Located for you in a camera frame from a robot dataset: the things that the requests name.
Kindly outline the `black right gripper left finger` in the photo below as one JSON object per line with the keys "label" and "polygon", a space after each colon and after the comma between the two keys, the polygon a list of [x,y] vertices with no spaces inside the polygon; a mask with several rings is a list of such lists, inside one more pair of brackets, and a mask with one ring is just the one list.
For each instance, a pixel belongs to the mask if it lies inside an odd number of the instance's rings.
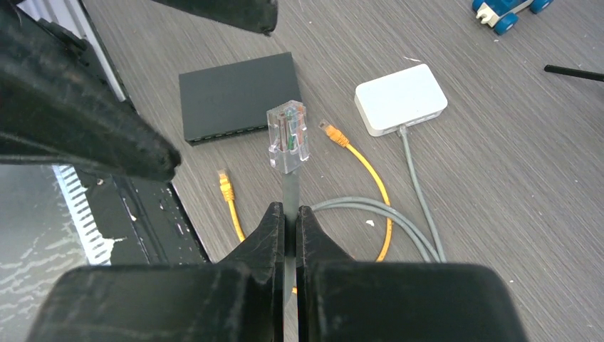
{"label": "black right gripper left finger", "polygon": [[221,261],[83,266],[61,276],[28,341],[282,341],[279,202]]}

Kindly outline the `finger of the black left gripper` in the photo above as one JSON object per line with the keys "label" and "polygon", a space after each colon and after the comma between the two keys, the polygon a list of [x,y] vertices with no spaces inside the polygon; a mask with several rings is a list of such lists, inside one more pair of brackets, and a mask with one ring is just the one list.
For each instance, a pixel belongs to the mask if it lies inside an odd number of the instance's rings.
{"label": "finger of the black left gripper", "polygon": [[278,22],[273,0],[153,0],[185,13],[244,31],[270,36]]}
{"label": "finger of the black left gripper", "polygon": [[178,150],[89,74],[76,53],[1,3],[1,161],[67,164],[169,182]]}

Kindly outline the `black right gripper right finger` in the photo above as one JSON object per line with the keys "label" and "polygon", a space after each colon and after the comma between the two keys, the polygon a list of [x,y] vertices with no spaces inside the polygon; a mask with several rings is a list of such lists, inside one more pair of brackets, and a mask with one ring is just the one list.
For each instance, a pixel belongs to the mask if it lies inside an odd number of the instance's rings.
{"label": "black right gripper right finger", "polygon": [[500,276],[478,264],[356,261],[300,207],[300,341],[526,341]]}

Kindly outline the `white network switch box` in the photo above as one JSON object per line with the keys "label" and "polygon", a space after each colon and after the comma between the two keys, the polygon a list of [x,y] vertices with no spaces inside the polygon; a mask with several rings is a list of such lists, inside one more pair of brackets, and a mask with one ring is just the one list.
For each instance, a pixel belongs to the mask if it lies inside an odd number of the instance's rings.
{"label": "white network switch box", "polygon": [[420,64],[361,83],[356,108],[369,135],[380,137],[438,117],[448,100],[433,72]]}

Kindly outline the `dark grey foam pad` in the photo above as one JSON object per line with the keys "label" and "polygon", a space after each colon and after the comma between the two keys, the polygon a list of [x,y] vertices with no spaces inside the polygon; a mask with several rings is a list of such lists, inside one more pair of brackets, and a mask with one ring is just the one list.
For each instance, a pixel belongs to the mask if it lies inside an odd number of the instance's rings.
{"label": "dark grey foam pad", "polygon": [[179,92],[190,145],[265,130],[268,110],[303,100],[290,52],[180,74]]}

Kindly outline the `colourful toy block tower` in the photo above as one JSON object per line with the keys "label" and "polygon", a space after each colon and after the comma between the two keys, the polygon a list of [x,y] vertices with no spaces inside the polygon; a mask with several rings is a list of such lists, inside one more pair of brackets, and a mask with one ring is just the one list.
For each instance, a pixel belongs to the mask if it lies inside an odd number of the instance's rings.
{"label": "colourful toy block tower", "polygon": [[552,0],[473,0],[472,11],[480,24],[501,36],[517,23],[519,12],[529,9],[539,14],[551,3]]}

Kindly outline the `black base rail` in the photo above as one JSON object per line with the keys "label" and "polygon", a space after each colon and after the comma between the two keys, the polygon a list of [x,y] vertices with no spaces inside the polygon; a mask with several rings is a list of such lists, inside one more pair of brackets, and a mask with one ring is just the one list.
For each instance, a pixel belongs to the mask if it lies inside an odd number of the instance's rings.
{"label": "black base rail", "polygon": [[[115,97],[129,94],[82,1],[22,1],[21,10],[75,49]],[[90,264],[201,264],[209,257],[170,183],[54,165],[58,188]]]}

